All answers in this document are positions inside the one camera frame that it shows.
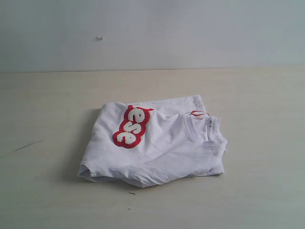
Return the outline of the white t-shirt red lettering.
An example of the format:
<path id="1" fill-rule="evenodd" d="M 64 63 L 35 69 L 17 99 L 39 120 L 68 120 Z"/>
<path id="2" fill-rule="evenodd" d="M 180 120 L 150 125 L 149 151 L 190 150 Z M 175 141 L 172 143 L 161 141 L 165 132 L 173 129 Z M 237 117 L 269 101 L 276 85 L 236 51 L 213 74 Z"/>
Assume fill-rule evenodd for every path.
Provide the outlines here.
<path id="1" fill-rule="evenodd" d="M 227 140 L 220 132 L 220 119 L 195 119 L 187 114 L 193 110 L 207 112 L 199 95 L 104 104 L 78 176 L 151 187 L 223 174 Z"/>

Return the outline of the orange neck label tag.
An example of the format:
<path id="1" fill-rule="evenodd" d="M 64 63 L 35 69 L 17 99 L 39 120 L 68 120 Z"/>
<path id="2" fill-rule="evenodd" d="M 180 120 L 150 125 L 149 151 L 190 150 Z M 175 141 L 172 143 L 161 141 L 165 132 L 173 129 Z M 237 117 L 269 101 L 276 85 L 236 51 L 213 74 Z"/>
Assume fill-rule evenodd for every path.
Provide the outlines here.
<path id="1" fill-rule="evenodd" d="M 210 117 L 210 114 L 208 112 L 198 110 L 193 110 L 191 112 L 188 112 L 187 114 L 193 116 L 195 119 L 204 119 Z"/>

